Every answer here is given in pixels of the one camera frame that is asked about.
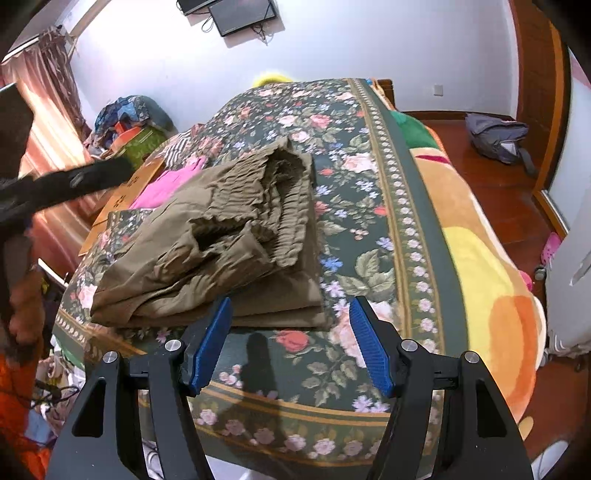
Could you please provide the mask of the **orange pink curtain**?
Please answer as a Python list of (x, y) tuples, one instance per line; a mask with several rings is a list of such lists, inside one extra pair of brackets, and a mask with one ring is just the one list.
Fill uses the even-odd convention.
[[(83, 145), (90, 134), (67, 53), (66, 37), (54, 27), (1, 64), (1, 84), (14, 83), (34, 113), (20, 174), (35, 177), (92, 162)], [(76, 270), (101, 193), (35, 215), (35, 254), (63, 276)]]

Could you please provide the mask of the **olive green pants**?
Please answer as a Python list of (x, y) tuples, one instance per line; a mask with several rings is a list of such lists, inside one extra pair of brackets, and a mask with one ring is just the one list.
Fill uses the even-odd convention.
[(116, 253), (92, 322), (186, 326), (228, 298), (240, 327), (327, 329), (314, 194), (314, 158), (287, 138), (204, 169)]

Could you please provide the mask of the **striped bed sheet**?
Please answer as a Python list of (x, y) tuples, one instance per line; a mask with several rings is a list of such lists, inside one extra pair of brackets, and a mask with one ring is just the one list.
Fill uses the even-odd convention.
[(189, 157), (197, 149), (197, 137), (203, 128), (202, 123), (194, 124), (162, 144), (159, 154), (167, 170), (178, 170), (188, 163)]

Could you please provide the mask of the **brown wooden door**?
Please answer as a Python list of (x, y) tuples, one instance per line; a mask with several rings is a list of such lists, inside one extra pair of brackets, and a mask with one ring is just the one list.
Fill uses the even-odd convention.
[(571, 69), (559, 31), (532, 1), (509, 3), (519, 63), (517, 119), (529, 125), (525, 148), (537, 169), (535, 191), (547, 190), (562, 153), (570, 110)]

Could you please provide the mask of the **black wall television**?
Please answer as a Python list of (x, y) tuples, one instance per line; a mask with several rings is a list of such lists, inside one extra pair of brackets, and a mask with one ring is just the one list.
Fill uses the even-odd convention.
[(177, 0), (176, 5), (184, 16), (188, 16), (197, 14), (216, 2), (217, 0)]

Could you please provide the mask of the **wall power socket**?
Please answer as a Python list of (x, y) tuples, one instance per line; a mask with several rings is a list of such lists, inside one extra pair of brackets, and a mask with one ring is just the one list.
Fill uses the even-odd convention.
[(444, 88), (442, 85), (436, 84), (433, 86), (433, 94), (442, 97), (444, 95)]

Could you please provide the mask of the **green storage box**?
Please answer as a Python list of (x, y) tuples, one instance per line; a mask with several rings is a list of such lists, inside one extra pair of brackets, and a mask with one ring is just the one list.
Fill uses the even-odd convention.
[(135, 170), (166, 140), (160, 130), (145, 126), (121, 148), (120, 154), (125, 157)]

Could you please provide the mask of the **small black wall monitor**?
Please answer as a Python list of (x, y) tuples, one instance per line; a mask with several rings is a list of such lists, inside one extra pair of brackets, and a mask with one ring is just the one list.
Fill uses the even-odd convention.
[(221, 37), (276, 18), (276, 9), (270, 0), (219, 0), (212, 3), (208, 11)]

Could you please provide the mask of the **grey backpack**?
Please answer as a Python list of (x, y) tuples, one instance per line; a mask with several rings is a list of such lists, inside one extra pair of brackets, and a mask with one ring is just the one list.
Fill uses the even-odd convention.
[(530, 177), (538, 175), (531, 155), (522, 146), (529, 133), (526, 123), (478, 113), (468, 113), (465, 123), (470, 142), (479, 154), (504, 165), (520, 164)]

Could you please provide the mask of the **blue clothes pile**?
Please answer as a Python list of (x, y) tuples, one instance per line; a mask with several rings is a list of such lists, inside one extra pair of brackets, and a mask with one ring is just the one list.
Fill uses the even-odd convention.
[(103, 137), (117, 123), (131, 127), (148, 125), (168, 133), (176, 130), (169, 115), (153, 99), (143, 95), (119, 97), (103, 107), (95, 119), (94, 133)]

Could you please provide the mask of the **white suitcase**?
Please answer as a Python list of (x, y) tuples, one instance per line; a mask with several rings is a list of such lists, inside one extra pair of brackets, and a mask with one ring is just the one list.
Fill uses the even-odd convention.
[(548, 352), (575, 358), (590, 352), (590, 189), (554, 255), (546, 280)]

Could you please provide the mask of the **orange yellow plush blanket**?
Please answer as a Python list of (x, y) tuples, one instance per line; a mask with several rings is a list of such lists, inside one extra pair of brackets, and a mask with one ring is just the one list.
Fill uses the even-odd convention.
[(443, 227), (459, 275), (469, 347), (484, 359), (519, 421), (533, 395), (546, 318), (523, 272), (510, 259), (468, 183), (452, 166), (436, 132), (405, 113), (403, 131)]

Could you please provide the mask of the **floral dark green quilt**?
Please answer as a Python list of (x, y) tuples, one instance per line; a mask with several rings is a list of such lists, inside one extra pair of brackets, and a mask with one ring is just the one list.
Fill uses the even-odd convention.
[(246, 91), (204, 123), (191, 156), (216, 166), (280, 137), (315, 160), (320, 285), (331, 323), (233, 330), (190, 409), (216, 459), (328, 475), (370, 464), (393, 408), (370, 382), (349, 301), (367, 297), (380, 319), (434, 353), (467, 348), (466, 315), (426, 184), (370, 81)]

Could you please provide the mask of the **pink folded garment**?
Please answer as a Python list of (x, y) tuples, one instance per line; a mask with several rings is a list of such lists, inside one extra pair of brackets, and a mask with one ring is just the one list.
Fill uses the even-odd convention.
[(163, 172), (156, 180), (148, 184), (137, 196), (130, 209), (155, 209), (166, 202), (172, 194), (192, 177), (197, 175), (207, 164), (207, 156), (191, 156), (187, 164), (178, 170)]

